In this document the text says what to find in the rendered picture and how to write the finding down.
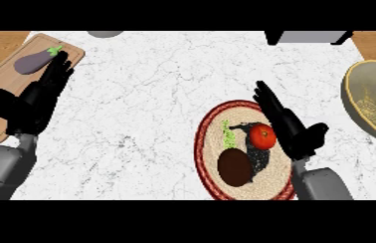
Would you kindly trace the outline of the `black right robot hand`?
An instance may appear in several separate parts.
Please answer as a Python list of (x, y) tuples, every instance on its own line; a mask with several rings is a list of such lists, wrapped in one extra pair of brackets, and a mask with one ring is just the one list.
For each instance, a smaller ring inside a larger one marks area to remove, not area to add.
[(329, 126), (324, 122), (305, 127), (293, 111), (286, 108), (264, 81), (257, 81), (254, 99), (271, 124), (276, 138), (285, 154), (292, 160), (316, 154), (324, 144)]

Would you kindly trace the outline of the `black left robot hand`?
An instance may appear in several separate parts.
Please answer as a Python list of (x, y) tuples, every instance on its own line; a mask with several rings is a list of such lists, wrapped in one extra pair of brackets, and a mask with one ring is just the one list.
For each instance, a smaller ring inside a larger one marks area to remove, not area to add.
[(71, 65), (68, 53), (62, 51), (52, 60), (40, 80), (28, 85), (19, 97), (0, 89), (0, 118), (7, 121), (7, 135), (38, 135), (46, 129), (58, 98), (74, 74)]

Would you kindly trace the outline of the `red tomato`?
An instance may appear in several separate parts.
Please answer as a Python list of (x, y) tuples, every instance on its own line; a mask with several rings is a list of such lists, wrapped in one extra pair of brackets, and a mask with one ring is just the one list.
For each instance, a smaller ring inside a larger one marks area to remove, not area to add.
[(249, 142), (258, 149), (270, 149), (276, 144), (273, 128), (264, 124), (255, 124), (249, 129)]

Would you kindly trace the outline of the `round woven red-rimmed placemat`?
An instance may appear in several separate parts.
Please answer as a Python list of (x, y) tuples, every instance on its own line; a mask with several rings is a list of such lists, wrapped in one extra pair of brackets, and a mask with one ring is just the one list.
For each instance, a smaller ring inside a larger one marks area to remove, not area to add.
[[(198, 126), (193, 142), (193, 160), (204, 187), (217, 200), (289, 200), (295, 192), (291, 183), (291, 159), (279, 143), (270, 150), (251, 150), (249, 129), (252, 123), (268, 120), (260, 106), (251, 101), (229, 101), (211, 109)], [(236, 147), (246, 153), (252, 168), (252, 180), (239, 187), (226, 184), (217, 170), (221, 152)]]

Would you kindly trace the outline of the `olive yellow-rimmed bowl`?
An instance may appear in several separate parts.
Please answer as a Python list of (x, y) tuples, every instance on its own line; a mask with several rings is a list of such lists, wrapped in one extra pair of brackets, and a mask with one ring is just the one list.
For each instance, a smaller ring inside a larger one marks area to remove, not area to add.
[(352, 121), (376, 138), (376, 60), (357, 62), (347, 70), (341, 100)]

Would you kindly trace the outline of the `wooden cutting board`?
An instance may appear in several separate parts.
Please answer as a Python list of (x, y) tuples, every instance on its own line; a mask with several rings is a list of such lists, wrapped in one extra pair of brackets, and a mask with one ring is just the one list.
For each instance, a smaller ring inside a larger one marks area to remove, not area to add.
[(18, 132), (40, 133), (83, 49), (37, 34), (0, 63), (0, 142)]

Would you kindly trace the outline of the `purple eggplant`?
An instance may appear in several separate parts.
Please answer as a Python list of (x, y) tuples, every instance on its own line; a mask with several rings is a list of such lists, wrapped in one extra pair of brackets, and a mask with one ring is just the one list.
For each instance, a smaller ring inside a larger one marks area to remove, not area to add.
[(34, 74), (53, 60), (62, 50), (62, 46), (50, 47), (44, 51), (19, 58), (13, 68), (21, 75)]

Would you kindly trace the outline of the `grey round object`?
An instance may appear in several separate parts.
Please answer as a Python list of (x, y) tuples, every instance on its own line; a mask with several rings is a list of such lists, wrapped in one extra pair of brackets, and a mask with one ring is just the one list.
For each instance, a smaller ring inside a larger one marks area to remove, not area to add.
[(89, 31), (89, 34), (96, 38), (117, 37), (124, 31)]

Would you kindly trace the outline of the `grey appliance with black legs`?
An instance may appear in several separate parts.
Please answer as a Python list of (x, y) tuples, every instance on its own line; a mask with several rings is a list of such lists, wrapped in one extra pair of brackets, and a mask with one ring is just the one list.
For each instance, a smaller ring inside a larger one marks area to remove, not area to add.
[(352, 31), (265, 31), (270, 46), (279, 43), (329, 43), (341, 45), (351, 37)]

